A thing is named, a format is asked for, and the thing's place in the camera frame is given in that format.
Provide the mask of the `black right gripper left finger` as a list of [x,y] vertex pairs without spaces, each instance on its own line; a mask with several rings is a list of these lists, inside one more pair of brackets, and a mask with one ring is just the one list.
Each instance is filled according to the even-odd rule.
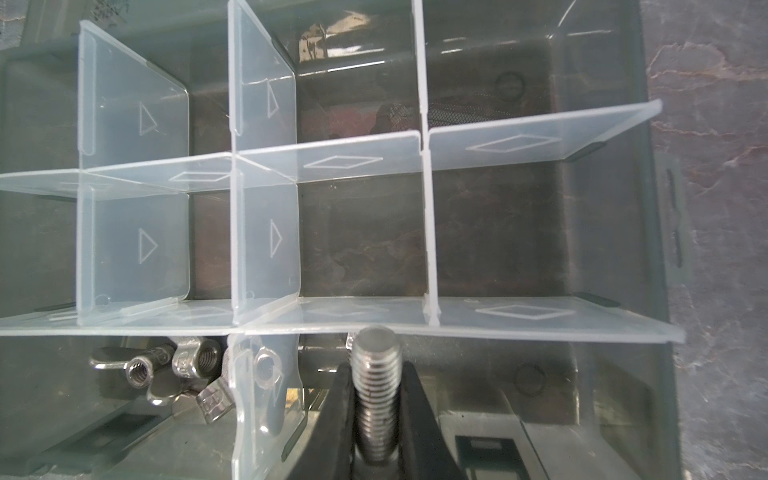
[[337,367],[309,440],[288,479],[351,479],[355,449],[355,388],[348,362]]

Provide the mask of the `silver wing nut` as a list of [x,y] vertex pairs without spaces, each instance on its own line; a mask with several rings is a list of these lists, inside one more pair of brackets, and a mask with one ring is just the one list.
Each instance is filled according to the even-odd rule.
[[155,374],[168,365],[175,349],[169,344],[150,349],[102,347],[93,351],[90,365],[96,370],[119,370],[135,389],[148,387]]
[[170,337],[171,360],[153,376],[146,392],[152,406],[165,407],[182,394],[197,394],[221,373],[222,347],[212,338]]
[[183,423],[210,425],[235,408],[227,380],[219,376],[206,386],[185,386],[172,404],[172,417]]

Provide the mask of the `silver hex bolt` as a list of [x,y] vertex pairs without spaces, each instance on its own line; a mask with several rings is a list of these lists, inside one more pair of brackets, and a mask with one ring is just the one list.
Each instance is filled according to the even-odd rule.
[[360,330],[354,338],[350,365],[358,449],[367,462],[384,463],[398,441],[403,360],[396,334],[376,325]]

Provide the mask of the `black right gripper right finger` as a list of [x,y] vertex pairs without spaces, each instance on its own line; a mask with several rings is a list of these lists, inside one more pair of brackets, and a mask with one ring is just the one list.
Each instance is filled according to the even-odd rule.
[[401,479],[464,479],[444,440],[415,366],[404,362],[399,388]]

